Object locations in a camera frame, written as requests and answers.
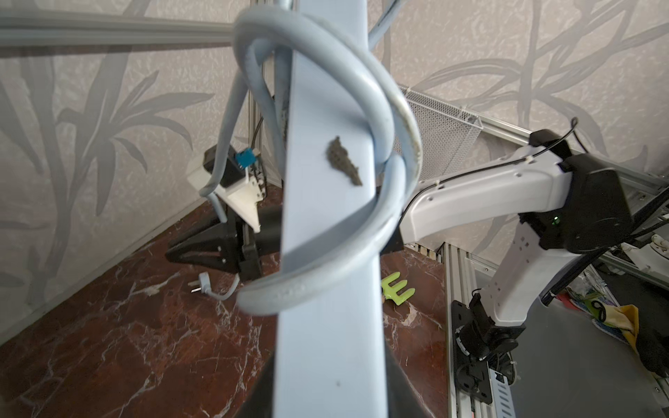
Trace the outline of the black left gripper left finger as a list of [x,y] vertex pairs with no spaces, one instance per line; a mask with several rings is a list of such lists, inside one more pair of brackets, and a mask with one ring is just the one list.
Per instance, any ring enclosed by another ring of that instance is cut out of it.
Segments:
[[273,414],[275,361],[268,360],[251,394],[243,402],[235,418],[271,418]]

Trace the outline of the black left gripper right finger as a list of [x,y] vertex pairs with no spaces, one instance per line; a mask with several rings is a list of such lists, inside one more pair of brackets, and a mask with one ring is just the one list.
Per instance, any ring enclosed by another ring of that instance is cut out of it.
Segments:
[[409,378],[393,355],[386,355],[389,418],[426,418],[428,414],[414,394]]

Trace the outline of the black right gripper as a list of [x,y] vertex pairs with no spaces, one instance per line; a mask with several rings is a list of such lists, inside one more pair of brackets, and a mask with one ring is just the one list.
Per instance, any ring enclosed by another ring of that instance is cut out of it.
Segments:
[[206,217],[171,241],[165,258],[172,263],[203,266],[224,273],[238,273],[242,282],[263,276],[261,257],[280,252],[282,205],[258,212],[261,230],[256,233],[240,217],[221,223]]

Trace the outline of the grey power strip with cord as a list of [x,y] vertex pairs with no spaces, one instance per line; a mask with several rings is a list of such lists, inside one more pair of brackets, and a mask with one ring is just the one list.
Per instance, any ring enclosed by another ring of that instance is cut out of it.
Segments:
[[[226,149],[251,92],[284,180],[280,276],[328,253],[371,216],[383,189],[404,206],[423,150],[416,120],[371,52],[364,1],[255,5],[232,29],[239,72]],[[380,254],[278,319],[272,417],[389,417]],[[240,311],[240,295],[236,296]]]

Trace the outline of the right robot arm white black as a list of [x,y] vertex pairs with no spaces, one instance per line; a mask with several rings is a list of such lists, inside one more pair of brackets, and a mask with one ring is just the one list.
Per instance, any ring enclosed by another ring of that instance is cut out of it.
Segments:
[[233,259],[235,227],[211,223],[174,242],[167,259],[235,273],[247,282],[241,308],[274,315],[337,286],[400,235],[415,242],[453,226],[517,214],[514,244],[494,281],[472,301],[482,327],[521,327],[551,279],[581,254],[617,245],[633,230],[625,195],[612,167],[590,153],[572,153],[549,130],[531,134],[508,160],[438,179],[402,206],[383,189],[371,216],[328,253],[280,276],[247,273]]

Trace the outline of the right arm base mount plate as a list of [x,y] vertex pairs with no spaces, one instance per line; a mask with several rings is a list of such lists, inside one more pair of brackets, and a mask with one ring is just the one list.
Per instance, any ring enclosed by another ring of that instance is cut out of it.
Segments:
[[517,348],[517,338],[525,325],[496,325],[484,310],[480,294],[475,294],[468,305],[453,301],[451,314],[456,387],[490,405],[493,396],[488,361]]

